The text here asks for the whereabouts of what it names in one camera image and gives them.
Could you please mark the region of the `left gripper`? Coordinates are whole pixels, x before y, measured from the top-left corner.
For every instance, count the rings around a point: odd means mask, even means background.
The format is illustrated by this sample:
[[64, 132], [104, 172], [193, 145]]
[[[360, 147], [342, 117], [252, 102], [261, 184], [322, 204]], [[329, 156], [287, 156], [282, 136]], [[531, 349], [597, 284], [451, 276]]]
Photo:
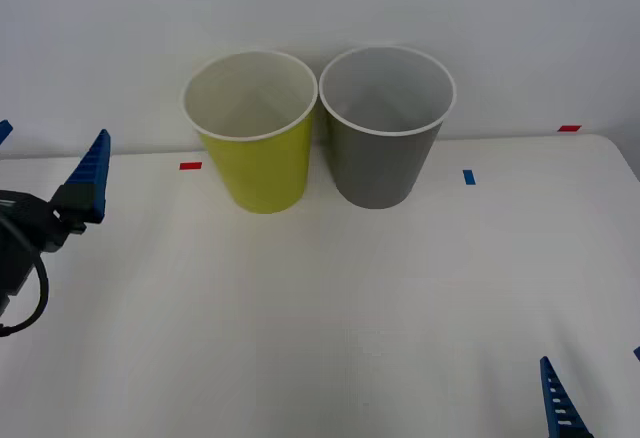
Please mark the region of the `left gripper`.
[[[0, 121], [0, 145], [12, 131], [8, 120]], [[56, 252], [68, 233], [83, 234], [87, 224], [103, 221], [110, 157], [111, 136], [102, 129], [71, 175], [58, 187], [50, 204], [28, 193], [2, 190], [1, 214], [38, 253]], [[30, 253], [1, 226], [1, 298], [15, 296], [33, 268]]]

